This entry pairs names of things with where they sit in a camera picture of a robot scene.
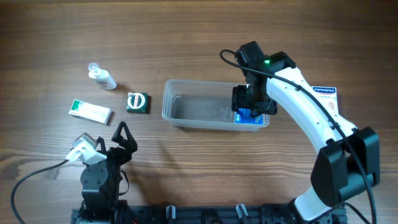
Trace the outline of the small white plastic bottle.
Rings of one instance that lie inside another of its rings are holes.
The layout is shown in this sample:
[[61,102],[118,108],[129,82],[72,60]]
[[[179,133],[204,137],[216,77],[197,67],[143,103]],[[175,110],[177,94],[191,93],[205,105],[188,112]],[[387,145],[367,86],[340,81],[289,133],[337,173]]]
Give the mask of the small white plastic bottle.
[[102,68],[96,63],[91,62],[88,65],[88,76],[99,85],[103,90],[113,90],[117,87],[116,82],[110,75],[110,73]]

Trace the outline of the white green medicine box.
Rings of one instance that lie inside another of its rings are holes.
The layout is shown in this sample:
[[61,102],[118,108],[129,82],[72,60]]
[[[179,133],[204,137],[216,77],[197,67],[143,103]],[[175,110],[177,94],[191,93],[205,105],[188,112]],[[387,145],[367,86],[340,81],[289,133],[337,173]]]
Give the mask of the white green medicine box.
[[80,100],[73,100],[69,115],[107,125],[111,110]]

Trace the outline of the blue cough drops box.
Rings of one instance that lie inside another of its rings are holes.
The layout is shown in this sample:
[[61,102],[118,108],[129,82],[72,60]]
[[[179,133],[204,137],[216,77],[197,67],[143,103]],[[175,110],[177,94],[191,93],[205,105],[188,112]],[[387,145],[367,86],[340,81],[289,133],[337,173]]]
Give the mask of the blue cough drops box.
[[262,115],[251,117],[251,110],[240,108],[234,114],[234,122],[239,124],[264,124],[264,118]]

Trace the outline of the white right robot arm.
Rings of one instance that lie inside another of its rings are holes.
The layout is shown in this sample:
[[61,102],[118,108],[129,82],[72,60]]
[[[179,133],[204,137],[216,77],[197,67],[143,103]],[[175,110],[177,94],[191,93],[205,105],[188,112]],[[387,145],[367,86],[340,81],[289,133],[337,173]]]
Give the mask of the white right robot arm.
[[234,52],[246,84],[233,88],[236,114],[275,115],[283,107],[312,143],[317,158],[310,188],[289,204],[290,223],[314,223],[366,192],[372,223],[377,222],[372,188],[380,183],[380,142],[376,132],[357,128],[331,109],[285,53],[265,55],[257,42]]

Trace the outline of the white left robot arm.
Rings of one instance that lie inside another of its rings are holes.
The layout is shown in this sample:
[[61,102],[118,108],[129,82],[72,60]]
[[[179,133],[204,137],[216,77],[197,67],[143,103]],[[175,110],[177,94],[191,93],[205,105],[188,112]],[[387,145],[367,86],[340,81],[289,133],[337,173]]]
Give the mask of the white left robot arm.
[[127,201],[119,199],[125,194],[119,191],[120,182],[128,180],[121,166],[132,159],[137,142],[124,121],[119,123],[111,140],[118,146],[106,149],[103,139],[98,138],[100,153],[106,159],[88,164],[81,173],[83,201],[72,217],[72,223],[139,223]]

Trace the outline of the clear plastic container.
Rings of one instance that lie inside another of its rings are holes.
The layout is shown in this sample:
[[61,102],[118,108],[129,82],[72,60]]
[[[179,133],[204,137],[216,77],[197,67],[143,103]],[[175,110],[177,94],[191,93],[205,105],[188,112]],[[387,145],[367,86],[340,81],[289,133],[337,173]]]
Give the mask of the clear plastic container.
[[228,131],[258,131],[270,123],[262,114],[264,124],[234,122],[231,110],[232,92],[236,83],[198,80],[168,80],[165,83],[162,117],[173,126]]

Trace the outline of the white Hansaplast plaster box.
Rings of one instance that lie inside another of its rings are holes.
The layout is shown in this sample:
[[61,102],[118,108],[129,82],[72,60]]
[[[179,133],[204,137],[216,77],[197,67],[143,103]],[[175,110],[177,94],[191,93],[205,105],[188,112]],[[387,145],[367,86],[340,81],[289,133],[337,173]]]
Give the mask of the white Hansaplast plaster box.
[[337,89],[330,86],[312,86],[313,91],[336,113],[338,113]]

